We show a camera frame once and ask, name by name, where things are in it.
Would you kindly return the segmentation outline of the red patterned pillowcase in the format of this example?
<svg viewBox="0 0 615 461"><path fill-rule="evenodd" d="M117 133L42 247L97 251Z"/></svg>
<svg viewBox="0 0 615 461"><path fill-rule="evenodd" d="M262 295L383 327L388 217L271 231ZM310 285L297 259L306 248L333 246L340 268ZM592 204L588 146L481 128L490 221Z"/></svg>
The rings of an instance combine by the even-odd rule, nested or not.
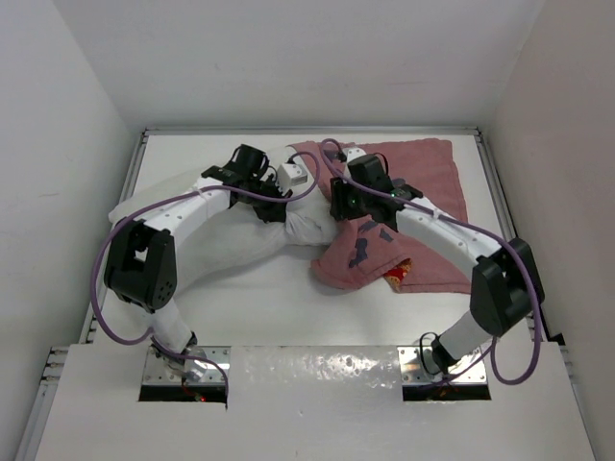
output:
<svg viewBox="0 0 615 461"><path fill-rule="evenodd" d="M454 218L468 220L451 141L425 138L358 147L384 156L395 184L407 183ZM397 293L470 292L470 281L451 262L369 216L335 223L334 228L337 236L311 261L312 273L330 287L358 290L385 279Z"/></svg>

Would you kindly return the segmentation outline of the white pillow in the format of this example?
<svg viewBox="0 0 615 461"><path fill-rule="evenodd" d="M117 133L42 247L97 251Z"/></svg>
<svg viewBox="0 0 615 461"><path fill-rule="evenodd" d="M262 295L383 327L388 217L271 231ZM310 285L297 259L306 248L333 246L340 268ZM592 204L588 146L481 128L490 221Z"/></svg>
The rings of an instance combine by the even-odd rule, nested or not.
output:
<svg viewBox="0 0 615 461"><path fill-rule="evenodd" d="M322 161L317 143L307 141L266 153L275 167L291 155L312 177L320 173L318 185L303 199L286 206L283 223L265 224L250 206L237 204L209 219L183 243L177 255L179 292L209 274L255 263L285 246L328 246L338 234L330 215L324 190L332 177Z"/></svg>

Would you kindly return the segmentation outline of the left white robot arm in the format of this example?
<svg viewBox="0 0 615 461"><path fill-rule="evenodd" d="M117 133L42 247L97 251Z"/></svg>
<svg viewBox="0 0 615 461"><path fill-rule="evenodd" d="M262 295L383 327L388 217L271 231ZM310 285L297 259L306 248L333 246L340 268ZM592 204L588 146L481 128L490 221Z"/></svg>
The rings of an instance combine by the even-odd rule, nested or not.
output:
<svg viewBox="0 0 615 461"><path fill-rule="evenodd" d="M175 304L177 252L209 219L238 203L265 223L283 222L292 189L308 180L294 160L275 167L261 150L242 144L223 166L211 166L178 200L164 199L115 227L104 283L116 297L150 315L148 334L171 356L183 354L194 334Z"/></svg>

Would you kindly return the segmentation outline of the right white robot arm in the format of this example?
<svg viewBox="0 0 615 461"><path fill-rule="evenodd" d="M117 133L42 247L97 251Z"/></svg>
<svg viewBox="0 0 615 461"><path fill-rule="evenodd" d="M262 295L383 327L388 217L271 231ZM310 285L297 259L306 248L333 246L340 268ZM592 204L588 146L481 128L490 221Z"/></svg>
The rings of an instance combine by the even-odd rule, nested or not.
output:
<svg viewBox="0 0 615 461"><path fill-rule="evenodd" d="M369 216L435 251L470 281L468 311L435 335L428 352L419 354L425 373L447 376L462 357L539 312L544 290L525 240L506 241L455 219L420 190L395 184L385 163L374 154L353 147L343 149L338 158L345 168L331 169L335 220Z"/></svg>

